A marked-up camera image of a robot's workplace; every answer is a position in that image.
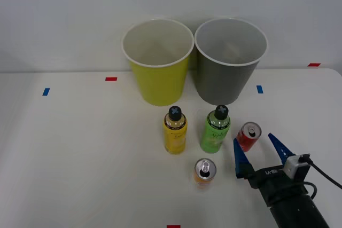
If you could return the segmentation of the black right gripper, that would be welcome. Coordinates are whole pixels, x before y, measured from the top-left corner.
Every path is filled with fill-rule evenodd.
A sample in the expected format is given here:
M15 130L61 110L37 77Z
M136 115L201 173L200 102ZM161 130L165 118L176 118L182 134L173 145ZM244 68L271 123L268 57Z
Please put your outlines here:
M295 154L272 133L269 133L268 137L284 166L287 159L295 156ZM309 166L300 167L293 179L288 177L281 166L273 166L255 171L236 138L234 139L234 156L236 177L238 179L248 179L251 188L260 191L268 207L291 200L313 201L313 196L308 195L308 191L305 189L306 185L313 186L313 183L305 181L310 169Z

